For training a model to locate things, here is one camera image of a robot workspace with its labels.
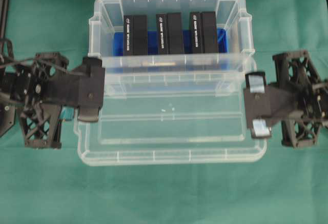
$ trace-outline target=cable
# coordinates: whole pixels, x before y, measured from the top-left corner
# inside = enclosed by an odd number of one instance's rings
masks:
[[[14,61],[11,62],[11,63],[1,64],[1,65],[0,65],[0,69],[4,69],[4,68],[6,68],[6,67],[10,67],[10,66],[18,65],[18,64],[23,64],[23,63],[25,63],[25,62],[32,61],[32,60],[35,60],[35,59],[34,59],[34,58],[26,58],[26,59],[19,60],[19,61],[14,60]]]
[[[11,44],[11,41],[7,38],[0,38],[0,43],[10,43]]]
[[[7,60],[11,61],[11,63],[1,64],[0,65],[0,69],[6,68],[6,67],[10,67],[10,66],[19,65],[19,64],[23,64],[23,63],[26,63],[26,62],[29,62],[29,61],[34,61],[34,62],[37,62],[37,63],[41,63],[41,64],[44,64],[44,65],[48,65],[50,67],[53,67],[56,70],[61,71],[61,72],[66,73],[66,74],[77,75],[77,76],[88,76],[86,73],[83,73],[83,72],[71,72],[71,71],[68,71],[67,69],[62,68],[62,67],[60,67],[60,66],[58,66],[56,64],[50,63],[50,62],[45,61],[45,60],[42,60],[42,59],[36,59],[34,57],[30,57],[30,58],[26,58],[26,59],[22,59],[22,60],[15,60],[15,59],[13,59],[13,58],[11,58],[9,56],[3,56],[2,54],[1,54],[1,56],[4,59],[7,59]]]
[[[38,63],[42,63],[44,65],[48,65],[50,67],[53,67],[61,72],[64,72],[66,74],[71,74],[71,75],[78,75],[78,76],[88,76],[86,73],[83,73],[83,72],[71,72],[71,71],[68,71],[67,69],[65,68],[62,68],[56,64],[53,64],[53,63],[50,63],[50,62],[47,62],[47,61],[44,61],[42,59],[36,59],[36,62]]]

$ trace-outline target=black rectangular box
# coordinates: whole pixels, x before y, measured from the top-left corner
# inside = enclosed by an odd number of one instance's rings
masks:
[[[169,54],[166,14],[156,14],[158,54]]]
[[[194,54],[203,53],[201,14],[199,12],[190,12],[189,23],[191,52]]]
[[[169,53],[184,54],[181,13],[168,13]]]
[[[215,12],[202,12],[201,23],[203,29],[204,53],[218,53],[217,29]]]
[[[133,16],[123,16],[124,25],[124,56],[133,55]]]
[[[133,55],[148,54],[147,16],[133,16]]]

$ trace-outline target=green surface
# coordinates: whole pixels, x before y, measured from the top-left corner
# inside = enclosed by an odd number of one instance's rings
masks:
[[[60,51],[70,68],[88,51],[94,0],[11,0],[7,37],[15,56]],[[271,55],[306,48],[328,76],[325,0],[246,0],[258,68],[275,78]],[[328,133],[319,145],[280,145],[280,128],[251,164],[88,167],[73,123],[62,150],[25,149],[17,124],[0,143],[0,223],[326,223]]]

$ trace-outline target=clear plastic bin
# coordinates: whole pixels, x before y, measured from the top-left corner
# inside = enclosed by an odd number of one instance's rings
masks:
[[[112,56],[123,14],[217,12],[229,53]],[[75,120],[78,154],[88,165],[246,162],[263,156],[266,140],[246,129],[244,75],[256,69],[245,0],[96,0],[90,56],[106,68],[98,123]]]

